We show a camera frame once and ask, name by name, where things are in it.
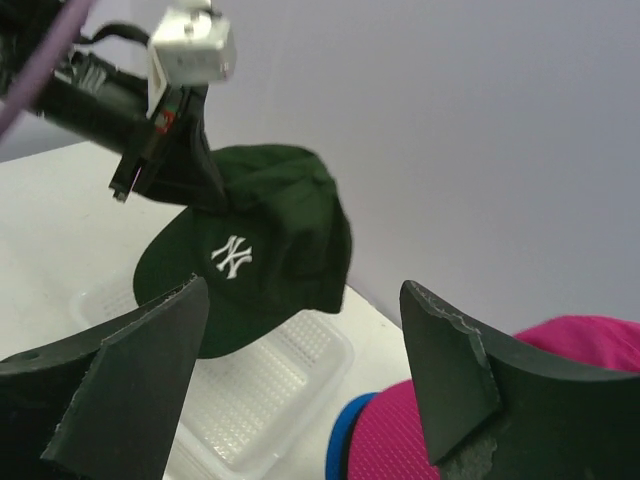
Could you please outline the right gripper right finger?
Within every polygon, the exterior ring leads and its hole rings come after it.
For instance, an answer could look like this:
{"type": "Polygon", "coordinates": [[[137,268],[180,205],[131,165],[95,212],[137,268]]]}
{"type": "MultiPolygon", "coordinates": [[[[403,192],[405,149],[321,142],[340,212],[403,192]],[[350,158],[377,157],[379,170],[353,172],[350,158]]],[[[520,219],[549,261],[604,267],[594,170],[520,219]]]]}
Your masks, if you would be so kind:
{"type": "Polygon", "coordinates": [[[544,352],[414,281],[399,295],[429,462],[445,479],[635,479],[639,377],[544,352]]]}

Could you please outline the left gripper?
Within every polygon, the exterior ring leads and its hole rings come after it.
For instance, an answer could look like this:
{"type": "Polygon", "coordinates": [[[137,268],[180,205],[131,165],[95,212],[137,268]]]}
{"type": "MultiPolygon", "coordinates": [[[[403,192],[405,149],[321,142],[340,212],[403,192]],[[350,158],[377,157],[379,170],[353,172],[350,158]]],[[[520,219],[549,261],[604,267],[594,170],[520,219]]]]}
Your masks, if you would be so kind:
{"type": "Polygon", "coordinates": [[[172,87],[147,114],[145,79],[73,52],[30,112],[119,155],[109,182],[116,199],[150,200],[225,213],[229,202],[205,132],[209,87],[172,87]]]}

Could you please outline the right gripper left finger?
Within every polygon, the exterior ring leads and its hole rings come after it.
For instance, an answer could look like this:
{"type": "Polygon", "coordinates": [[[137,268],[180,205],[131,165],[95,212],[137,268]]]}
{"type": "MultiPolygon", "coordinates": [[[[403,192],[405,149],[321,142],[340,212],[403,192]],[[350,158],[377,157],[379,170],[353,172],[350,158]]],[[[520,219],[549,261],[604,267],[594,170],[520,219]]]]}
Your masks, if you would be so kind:
{"type": "Polygon", "coordinates": [[[1,362],[4,479],[160,479],[208,317],[194,277],[1,362]]]}

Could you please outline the magenta baseball cap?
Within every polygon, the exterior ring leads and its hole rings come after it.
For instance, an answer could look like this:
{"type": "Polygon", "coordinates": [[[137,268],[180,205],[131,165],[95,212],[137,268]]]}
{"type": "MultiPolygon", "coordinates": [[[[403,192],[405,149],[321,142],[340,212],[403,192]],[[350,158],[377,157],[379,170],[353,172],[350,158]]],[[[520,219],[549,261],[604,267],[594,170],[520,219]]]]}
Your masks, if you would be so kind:
{"type": "MultiPolygon", "coordinates": [[[[565,315],[515,337],[543,351],[613,370],[639,371],[639,324],[594,315],[565,315]]],[[[392,385],[362,411],[352,437],[348,479],[438,479],[429,464],[413,382],[392,385]]]]}

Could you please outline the dark green baseball cap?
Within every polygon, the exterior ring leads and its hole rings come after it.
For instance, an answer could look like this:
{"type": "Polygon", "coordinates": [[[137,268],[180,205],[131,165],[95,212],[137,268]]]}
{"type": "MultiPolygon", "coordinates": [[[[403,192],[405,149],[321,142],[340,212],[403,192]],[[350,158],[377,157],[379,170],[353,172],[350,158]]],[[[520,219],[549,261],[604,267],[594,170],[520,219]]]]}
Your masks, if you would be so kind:
{"type": "Polygon", "coordinates": [[[341,311],[352,231],[336,180],[296,145],[235,145],[211,153],[229,209],[186,208],[149,244],[133,274],[139,305],[194,276],[206,281],[202,359],[231,354],[301,311],[341,311]]]}

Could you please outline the blue baseball cap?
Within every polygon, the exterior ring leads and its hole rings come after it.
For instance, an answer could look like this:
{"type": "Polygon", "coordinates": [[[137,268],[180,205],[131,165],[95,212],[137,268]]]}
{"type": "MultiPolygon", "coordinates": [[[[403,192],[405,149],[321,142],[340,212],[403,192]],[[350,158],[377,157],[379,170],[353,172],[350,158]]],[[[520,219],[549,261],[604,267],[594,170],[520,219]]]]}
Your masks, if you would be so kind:
{"type": "Polygon", "coordinates": [[[355,397],[340,411],[329,436],[325,459],[326,480],[348,479],[348,459],[353,433],[362,411],[375,396],[375,392],[370,392],[355,397]]]}

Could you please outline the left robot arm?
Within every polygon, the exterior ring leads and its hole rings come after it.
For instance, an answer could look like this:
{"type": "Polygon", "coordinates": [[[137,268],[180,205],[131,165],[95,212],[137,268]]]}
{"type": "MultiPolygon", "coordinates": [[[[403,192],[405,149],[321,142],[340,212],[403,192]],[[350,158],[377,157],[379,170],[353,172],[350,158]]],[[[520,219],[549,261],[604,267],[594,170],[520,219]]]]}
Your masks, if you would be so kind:
{"type": "Polygon", "coordinates": [[[118,201],[138,194],[226,211],[204,107],[209,86],[235,69],[229,19],[208,1],[179,1],[152,32],[111,22],[86,35],[90,9],[88,1],[2,3],[2,128],[27,112],[114,152],[118,201]]]}

